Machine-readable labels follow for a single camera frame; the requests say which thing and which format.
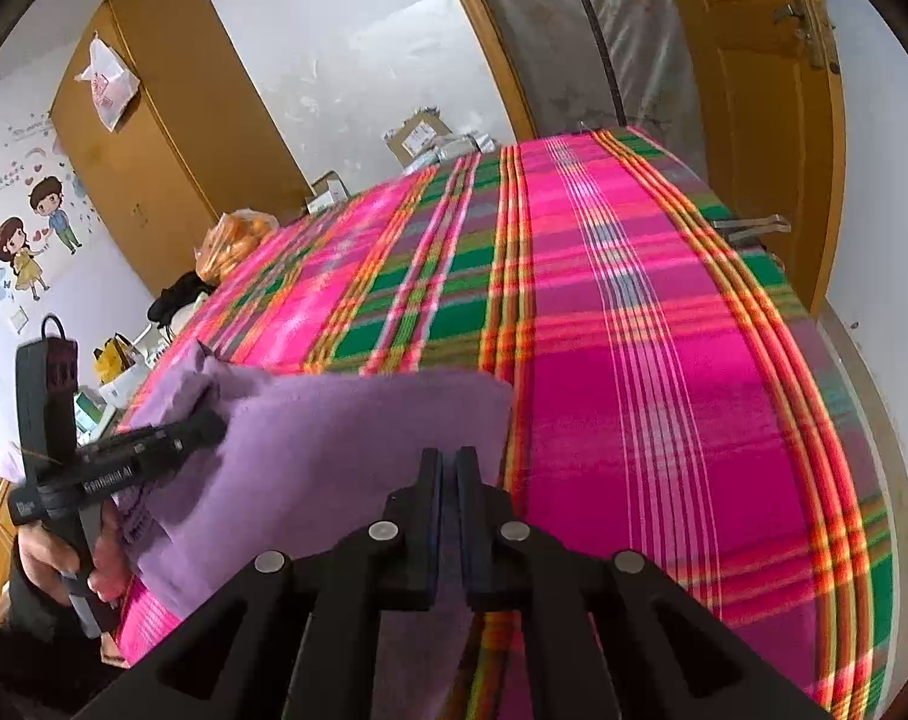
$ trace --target person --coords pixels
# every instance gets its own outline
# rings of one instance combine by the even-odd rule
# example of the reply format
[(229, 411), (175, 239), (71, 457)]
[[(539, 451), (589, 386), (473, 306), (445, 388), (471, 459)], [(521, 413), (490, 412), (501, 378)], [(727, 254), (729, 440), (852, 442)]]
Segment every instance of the person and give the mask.
[[(106, 501), (88, 584), (103, 601), (117, 601), (131, 570), (118, 536), (117, 509)], [(36, 717), (70, 716), (121, 673), (88, 640), (59, 572), (76, 571), (77, 553), (40, 522), (17, 529), (11, 548), (9, 604), (0, 619), (0, 683), (14, 703)]]
[(61, 243), (67, 247), (67, 250), (74, 254), (81, 244), (78, 237), (71, 229), (71, 222), (64, 213), (64, 192), (62, 184), (56, 177), (49, 175), (38, 181), (35, 188), (31, 190), (31, 210), (40, 217), (47, 217), (51, 229), (58, 234)]
[(35, 262), (34, 252), (31, 252), (27, 233), (24, 232), (24, 222), (18, 217), (11, 217), (0, 226), (0, 261), (11, 265), (16, 276), (16, 290), (30, 289), (35, 300), (40, 300), (35, 284), (40, 284), (47, 292), (44, 271)]

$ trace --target metal screw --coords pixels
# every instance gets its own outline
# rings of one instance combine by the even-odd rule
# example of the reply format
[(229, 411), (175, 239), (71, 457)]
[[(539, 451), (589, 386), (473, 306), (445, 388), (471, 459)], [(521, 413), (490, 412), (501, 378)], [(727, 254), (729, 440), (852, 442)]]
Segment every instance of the metal screw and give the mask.
[(614, 567), (625, 574), (639, 574), (644, 569), (644, 556), (640, 552), (626, 549), (614, 556)]
[(398, 533), (400, 533), (400, 528), (389, 519), (382, 519), (368, 528), (368, 536), (374, 538), (375, 541), (390, 541)]
[(254, 558), (254, 568), (262, 574), (276, 574), (284, 567), (285, 557), (280, 552), (268, 550)]
[(531, 534), (531, 526), (526, 522), (513, 519), (501, 525), (501, 536), (508, 541), (524, 541)]

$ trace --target plaid bedsheet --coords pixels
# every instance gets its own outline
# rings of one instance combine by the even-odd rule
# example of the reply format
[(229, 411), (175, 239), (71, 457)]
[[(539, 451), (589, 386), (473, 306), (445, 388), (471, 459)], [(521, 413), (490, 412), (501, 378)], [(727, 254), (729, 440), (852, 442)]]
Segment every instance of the plaid bedsheet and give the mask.
[[(643, 552), (835, 717), (870, 716), (892, 627), (877, 472), (780, 272), (705, 221), (726, 216), (628, 130), (465, 157), (270, 238), (161, 369), (199, 338), (276, 373), (489, 371), (515, 389), (520, 517)], [(136, 584), (122, 652), (176, 623)], [(523, 656), (515, 615), (479, 616), (444, 716), (529, 714)]]

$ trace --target transparent plastic bag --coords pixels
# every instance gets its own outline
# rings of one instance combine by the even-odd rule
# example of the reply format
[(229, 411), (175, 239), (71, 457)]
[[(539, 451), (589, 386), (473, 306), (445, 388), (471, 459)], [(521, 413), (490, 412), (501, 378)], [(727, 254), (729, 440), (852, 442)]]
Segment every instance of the transparent plastic bag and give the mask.
[(208, 230), (201, 248), (194, 252), (198, 276), (217, 287), (279, 227), (273, 215), (249, 208), (222, 214)]
[(94, 109), (102, 124), (111, 132), (115, 131), (124, 109), (137, 94), (137, 87), (141, 84), (115, 50), (97, 34), (91, 40), (91, 64), (83, 73), (74, 76), (74, 80), (91, 83)]

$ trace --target human hand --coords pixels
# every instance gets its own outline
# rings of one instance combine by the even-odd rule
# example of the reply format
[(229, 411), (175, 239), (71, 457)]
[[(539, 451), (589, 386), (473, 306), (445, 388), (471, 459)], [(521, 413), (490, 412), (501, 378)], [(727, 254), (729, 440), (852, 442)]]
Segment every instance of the human hand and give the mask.
[[(81, 567), (78, 554), (61, 539), (46, 531), (40, 522), (17, 529), (17, 547), (28, 580), (61, 605), (70, 605), (61, 572)], [(94, 571), (88, 586), (106, 603), (124, 594), (131, 579), (128, 559), (118, 538), (117, 507), (109, 499), (101, 506), (101, 535), (94, 542)]]

